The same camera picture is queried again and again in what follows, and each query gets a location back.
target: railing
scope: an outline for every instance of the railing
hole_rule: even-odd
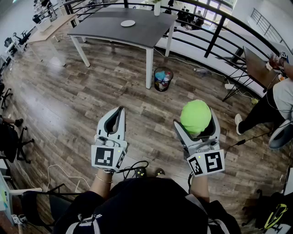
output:
[[[209,43],[209,46],[207,48],[204,48],[204,47],[201,47],[197,44],[194,44],[194,43],[191,43],[191,42],[188,42],[188,41],[185,41],[185,40],[182,40],[180,38],[176,38],[176,37],[172,37],[173,40],[176,40],[176,41],[180,41],[180,42],[183,42],[183,43],[186,43],[188,45],[191,45],[193,47],[196,47],[198,49],[201,49],[203,51],[205,51],[205,55],[204,57],[207,58],[209,56],[209,54],[212,54],[216,57],[218,57],[219,59],[222,59],[224,60],[227,64],[233,66],[234,68],[237,68],[243,72],[246,72],[246,69],[245,67],[243,66],[243,64],[245,64],[245,59],[243,59],[241,56],[243,54],[243,48],[242,46],[239,46],[237,45],[236,43],[230,41],[229,39],[225,38],[225,37],[222,37],[220,34],[220,31],[222,29],[226,30],[226,31],[229,31],[230,33],[236,35],[238,38],[240,38],[241,40],[243,40],[244,42],[248,43],[250,46],[252,46],[253,48],[255,48],[257,51],[259,51],[261,54],[263,54],[267,59],[269,58],[268,54],[266,54],[265,52],[263,52],[262,50],[259,49],[259,46],[255,45],[253,42],[249,41],[248,39],[244,38],[243,36],[237,34],[236,32],[232,31],[231,29],[227,28],[224,26],[224,22],[226,19],[229,19],[231,20],[232,22],[236,23],[237,25],[239,25],[240,27],[242,27],[243,29],[247,30],[248,32],[250,32],[252,35],[254,35],[259,41],[261,41],[264,45],[266,45],[271,52],[275,53],[277,56],[279,56],[279,51],[269,42],[267,41],[262,35],[260,35],[258,32],[254,31],[252,28],[250,28],[248,25],[246,25],[245,23],[243,23],[242,21],[238,20],[237,18],[227,14],[226,12],[224,11],[221,11],[219,9],[216,9],[214,7],[211,7],[209,5],[206,5],[206,4],[203,4],[199,1],[193,1],[193,0],[180,0],[181,2],[185,2],[185,3],[189,3],[189,4],[193,4],[193,5],[197,5],[197,6],[200,6],[202,8],[205,8],[209,11],[213,11],[215,12],[216,14],[219,14],[221,15],[221,20],[219,23],[216,23],[216,22],[213,22],[209,19],[206,19],[204,17],[201,17],[201,16],[198,16],[198,15],[195,15],[195,14],[192,14],[192,13],[189,13],[191,16],[195,16],[195,17],[198,17],[198,18],[202,18],[203,20],[206,20],[206,21],[209,21],[211,22],[212,24],[216,25],[216,30],[215,32],[212,32],[212,31],[209,31],[205,28],[201,28],[201,27],[198,27],[198,26],[195,26],[193,24],[190,24],[188,22],[184,22],[184,21],[180,21],[180,20],[176,20],[177,22],[179,23],[184,23],[186,25],[190,25],[190,26],[193,26],[193,27],[198,27],[199,29],[209,33],[209,34],[212,34],[212,39],[211,40],[207,40],[205,38],[202,38],[200,36],[197,36],[197,35],[194,35],[192,33],[189,33],[189,32],[186,32],[186,31],[182,31],[182,30],[176,30],[177,32],[180,32],[180,33],[183,33],[183,34],[187,34],[191,37],[195,37],[197,39],[200,39],[204,42],[207,42]],[[94,8],[94,7],[106,7],[108,5],[124,5],[124,7],[129,7],[129,5],[143,5],[143,6],[154,6],[153,4],[141,4],[141,3],[129,3],[127,0],[124,0],[123,3],[100,3],[100,4],[92,4],[92,5],[87,5],[87,6],[79,6],[79,7],[71,7],[72,4],[76,5],[77,3],[81,3],[81,2],[84,2],[84,0],[71,0],[71,1],[68,1],[64,4],[65,8],[66,8],[66,11],[68,14],[73,14],[74,10],[81,10],[81,9],[85,9],[85,8]],[[161,8],[163,9],[168,9],[168,10],[172,10],[172,11],[177,11],[177,12],[185,12],[185,11],[181,11],[181,10],[177,10],[175,8],[170,8],[170,7],[165,7],[165,6],[161,6]],[[84,13],[80,13],[80,14],[77,14],[79,17],[80,16],[83,16],[83,15],[87,15],[87,17],[89,17],[91,14],[93,14],[93,12],[84,12]],[[217,39],[222,39],[226,42],[228,42],[229,44],[233,45],[235,47],[235,50],[236,52],[232,52],[232,51],[229,51],[228,49],[224,48],[223,46],[220,46],[219,44],[216,43],[216,40]],[[221,56],[215,52],[212,51],[212,48],[213,47],[217,47],[217,48],[220,48],[221,50],[229,53],[230,55],[232,55],[232,57],[230,58],[226,58],[224,56]]]
[[[264,36],[267,39],[277,43],[284,43],[287,49],[292,54],[291,49],[289,48],[287,43],[284,41],[284,39],[281,37],[281,35],[278,33],[278,31],[274,28],[273,25],[269,23],[269,21],[257,9],[255,8],[253,9],[251,18],[256,22],[256,25],[263,31]]]

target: desk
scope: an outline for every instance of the desk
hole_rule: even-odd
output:
[[[60,57],[59,53],[57,52],[55,46],[51,42],[51,37],[55,34],[55,32],[61,28],[63,25],[65,25],[67,22],[71,20],[75,20],[76,24],[79,23],[76,14],[72,15],[66,15],[66,16],[61,16],[57,18],[55,21],[52,22],[52,25],[45,30],[44,32],[40,32],[37,30],[27,41],[28,46],[32,49],[33,53],[35,56],[42,61],[42,59],[37,55],[37,53],[34,51],[32,44],[36,42],[46,42],[49,48],[52,50],[54,55],[57,57],[57,59],[60,61],[60,63],[65,66],[65,61],[63,58]]]
[[[79,55],[87,67],[90,66],[76,37],[88,37],[137,46],[146,50],[146,87],[152,84],[153,48],[169,29],[165,56],[169,55],[174,22],[177,16],[161,13],[155,16],[153,11],[132,8],[102,8],[80,25],[71,29],[70,35]],[[134,20],[130,27],[122,27],[121,22]]]
[[[243,72],[240,77],[233,77],[233,78],[238,78],[238,81],[239,81],[241,77],[248,76],[248,79],[239,88],[235,90],[230,90],[230,92],[226,95],[223,101],[227,100],[234,94],[238,93],[242,87],[245,88],[253,81],[264,88],[264,93],[266,92],[269,86],[270,88],[272,88],[276,83],[279,82],[279,79],[276,77],[277,72],[275,72],[273,69],[269,71],[266,68],[266,62],[264,62],[260,57],[258,57],[255,53],[253,53],[250,49],[246,47],[243,47],[243,49],[244,49],[244,55],[245,55],[245,61],[246,61],[247,74],[243,75],[244,73]]]
[[[11,215],[13,214],[12,211],[12,196],[21,195],[26,191],[38,191],[41,192],[41,188],[33,188],[33,189],[21,189],[21,190],[11,190],[8,185],[6,184],[6,181],[3,178],[3,175],[0,172],[0,196],[5,201],[6,209],[4,210],[5,215],[10,220],[10,222],[13,224],[13,220]]]
[[[4,51],[7,56],[9,56],[11,58],[12,61],[15,62],[15,59],[11,56],[11,54],[9,53],[9,50],[12,49],[13,46],[15,46],[17,49],[19,49],[22,53],[24,52],[22,47],[20,45],[18,45],[17,40],[14,40],[12,43],[10,43],[10,45],[6,48],[6,50]]]

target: dark gray table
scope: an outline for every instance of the dark gray table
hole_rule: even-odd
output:
[[[146,50],[146,87],[152,84],[152,58],[153,48],[169,29],[169,36],[165,56],[169,55],[175,15],[162,13],[155,16],[153,11],[132,8],[102,8],[88,17],[75,28],[69,31],[77,51],[87,67],[90,66],[76,37],[96,38],[115,41]],[[134,20],[136,23],[130,27],[122,27],[121,22]]]

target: white plate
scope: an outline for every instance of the white plate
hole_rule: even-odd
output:
[[[134,25],[136,22],[133,20],[125,20],[121,23],[121,26],[123,27],[130,27],[132,25]]]

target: white sneaker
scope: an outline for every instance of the white sneaker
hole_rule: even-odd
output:
[[[241,118],[241,115],[240,114],[237,114],[235,116],[235,124],[236,124],[236,132],[238,135],[241,135],[241,133],[239,133],[239,130],[238,130],[238,125],[242,122],[242,118]]]

